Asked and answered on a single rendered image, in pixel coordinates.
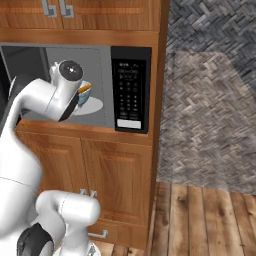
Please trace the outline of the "black and grey microwave oven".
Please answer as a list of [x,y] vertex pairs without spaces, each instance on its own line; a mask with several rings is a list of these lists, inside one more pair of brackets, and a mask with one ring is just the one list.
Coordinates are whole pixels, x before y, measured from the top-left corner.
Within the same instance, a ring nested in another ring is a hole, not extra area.
[[67,119],[71,124],[118,131],[148,131],[151,49],[148,47],[0,43],[10,79],[28,73],[50,80],[50,67],[72,60],[92,85],[89,97],[100,99],[98,112]]

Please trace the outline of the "white microwave turntable plate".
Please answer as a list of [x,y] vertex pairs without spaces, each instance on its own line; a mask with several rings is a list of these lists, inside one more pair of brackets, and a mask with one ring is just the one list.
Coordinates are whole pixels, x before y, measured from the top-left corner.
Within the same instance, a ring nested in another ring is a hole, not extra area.
[[103,108],[103,102],[100,99],[89,97],[85,102],[81,102],[74,110],[74,116],[88,115],[98,112]]

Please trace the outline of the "white and blue bowl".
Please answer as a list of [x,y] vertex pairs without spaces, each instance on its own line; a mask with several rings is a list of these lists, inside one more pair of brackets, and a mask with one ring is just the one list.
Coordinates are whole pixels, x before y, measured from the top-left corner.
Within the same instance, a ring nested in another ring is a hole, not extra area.
[[[86,86],[86,85],[91,85],[91,84],[87,81],[83,81],[79,88],[81,88],[82,86]],[[90,89],[84,91],[83,93],[78,92],[79,93],[79,100],[78,100],[79,107],[81,107],[88,100],[90,93],[91,93],[91,89],[92,89],[92,87]]]

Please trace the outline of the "dark microwave door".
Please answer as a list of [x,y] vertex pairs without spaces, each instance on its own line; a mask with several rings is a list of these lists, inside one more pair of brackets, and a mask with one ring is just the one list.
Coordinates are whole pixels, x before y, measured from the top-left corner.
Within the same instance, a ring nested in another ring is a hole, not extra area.
[[9,98],[10,81],[5,66],[4,56],[0,51],[0,134],[7,121],[13,99]]

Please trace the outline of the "wooden cupboard door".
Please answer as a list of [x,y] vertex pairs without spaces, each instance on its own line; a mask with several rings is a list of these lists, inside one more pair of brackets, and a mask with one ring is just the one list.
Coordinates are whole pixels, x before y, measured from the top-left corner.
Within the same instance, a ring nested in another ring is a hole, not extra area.
[[98,140],[83,140],[82,148],[89,187],[100,201],[100,218],[146,225],[152,148]]
[[18,131],[19,139],[39,158],[43,166],[40,191],[79,193],[89,190],[79,139]]
[[0,0],[0,28],[61,29],[58,0],[48,3],[56,7],[56,18],[44,15],[42,0]]
[[63,17],[69,30],[157,31],[160,0],[66,0],[74,17]]

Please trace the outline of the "wooden drawer front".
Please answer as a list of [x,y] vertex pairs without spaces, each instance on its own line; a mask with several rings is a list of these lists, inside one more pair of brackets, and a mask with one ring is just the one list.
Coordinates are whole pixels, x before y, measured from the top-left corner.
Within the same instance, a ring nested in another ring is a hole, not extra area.
[[88,232],[101,234],[108,230],[106,239],[98,241],[132,247],[145,250],[148,241],[148,228],[141,225],[133,225],[109,220],[98,220],[94,225],[88,227]]

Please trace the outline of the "tall wooden cabinet frame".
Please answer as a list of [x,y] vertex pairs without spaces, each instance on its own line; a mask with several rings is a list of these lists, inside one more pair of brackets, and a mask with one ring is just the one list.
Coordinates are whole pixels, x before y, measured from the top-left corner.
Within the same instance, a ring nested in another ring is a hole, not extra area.
[[83,140],[128,143],[152,148],[150,169],[149,215],[146,226],[148,236],[155,194],[158,164],[162,91],[168,29],[170,0],[160,0],[160,23],[157,31],[117,30],[69,30],[61,29],[12,29],[0,28],[0,43],[44,43],[82,46],[148,47],[151,49],[148,131],[146,133],[118,131],[109,127],[71,124],[68,121],[55,124],[51,121],[35,121],[25,118],[17,132],[29,132],[64,136]]

